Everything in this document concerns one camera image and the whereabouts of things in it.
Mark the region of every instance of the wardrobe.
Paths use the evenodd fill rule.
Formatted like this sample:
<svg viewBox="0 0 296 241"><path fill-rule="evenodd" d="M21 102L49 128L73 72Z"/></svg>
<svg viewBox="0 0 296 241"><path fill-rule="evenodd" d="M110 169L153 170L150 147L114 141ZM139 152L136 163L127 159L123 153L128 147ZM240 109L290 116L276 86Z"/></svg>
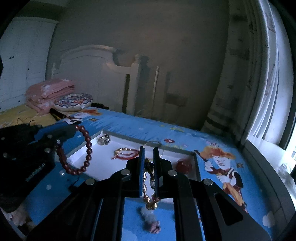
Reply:
<svg viewBox="0 0 296 241"><path fill-rule="evenodd" d="M15 17L5 30L0 39L0 111L24 104L28 87L45 80L56 24L45 18Z"/></svg>

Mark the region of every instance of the white tray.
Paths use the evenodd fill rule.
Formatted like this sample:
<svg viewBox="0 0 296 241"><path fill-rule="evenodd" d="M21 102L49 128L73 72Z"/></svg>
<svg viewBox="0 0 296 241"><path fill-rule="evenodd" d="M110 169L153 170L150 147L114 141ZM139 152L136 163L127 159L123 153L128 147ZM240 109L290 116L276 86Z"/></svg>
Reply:
<svg viewBox="0 0 296 241"><path fill-rule="evenodd" d="M127 160L112 159L114 157L114 151L119 148L127 147L139 150L141 146L144 146L145 157L149 158L153 162L153 148L157 146L157 144L149 142L144 145L145 142L138 139L129 138L112 132L104 132L104 134L105 133L110 135L111 141L108 145L101 146L97 144L97 138L103 135L101 132L98 132L91 137L93 153L91 154L92 159L90 161L90 165L84 173L87 176L99 181L107 179L113 173L124 169L126 167ZM86 150L87 148L85 144L79 146L67 155L67 162L75 168L80 168L85 162L85 156L87 155ZM160 146L159 154L161 155L162 153L163 155L161 158L169 160L172 163L173 169L179 159L185 158L191 160L192 171L187 175L187 177L193 180L200 180L196 154L194 152ZM147 174L147 180L145 183L147 185L147 194L151 196L154 191L150 188L149 179L150 175ZM165 202L172 202L172 200L166 199Z"/></svg>

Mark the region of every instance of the round cushion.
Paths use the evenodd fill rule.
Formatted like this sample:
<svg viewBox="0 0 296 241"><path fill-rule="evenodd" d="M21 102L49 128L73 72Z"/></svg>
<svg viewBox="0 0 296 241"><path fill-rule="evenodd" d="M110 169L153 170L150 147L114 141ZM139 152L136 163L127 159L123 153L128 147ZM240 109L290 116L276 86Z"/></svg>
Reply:
<svg viewBox="0 0 296 241"><path fill-rule="evenodd" d="M54 102L54 108L58 111L80 111L89 107L93 98L89 94L70 94L63 96Z"/></svg>

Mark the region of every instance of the white headboard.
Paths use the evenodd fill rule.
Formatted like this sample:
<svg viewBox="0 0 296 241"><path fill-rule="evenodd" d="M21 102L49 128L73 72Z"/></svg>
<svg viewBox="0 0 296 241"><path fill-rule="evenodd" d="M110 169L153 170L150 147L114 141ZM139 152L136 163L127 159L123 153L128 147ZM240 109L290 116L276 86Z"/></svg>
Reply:
<svg viewBox="0 0 296 241"><path fill-rule="evenodd" d="M76 93L91 94L95 103L122 112L126 75L129 74L126 113L134 115L141 70L139 55L135 56L131 67L124 67L114 63L114 52L115 48L103 45L86 45L69 50L61 56L58 69L53 64L51 77L73 80L76 82Z"/></svg>

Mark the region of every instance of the cloud print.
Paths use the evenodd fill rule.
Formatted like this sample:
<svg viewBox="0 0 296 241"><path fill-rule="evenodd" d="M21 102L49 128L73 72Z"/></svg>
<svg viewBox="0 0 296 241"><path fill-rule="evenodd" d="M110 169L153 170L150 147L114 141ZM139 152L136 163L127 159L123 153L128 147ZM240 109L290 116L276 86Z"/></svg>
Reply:
<svg viewBox="0 0 296 241"><path fill-rule="evenodd" d="M271 228L276 224L272 211L270 211L267 215L265 215L262 218L262 222L263 222L263 225L267 226L268 228Z"/></svg>
<svg viewBox="0 0 296 241"><path fill-rule="evenodd" d="M138 241L137 235L133 234L131 231L127 229L122 229L122 240L129 240L129 241Z"/></svg>

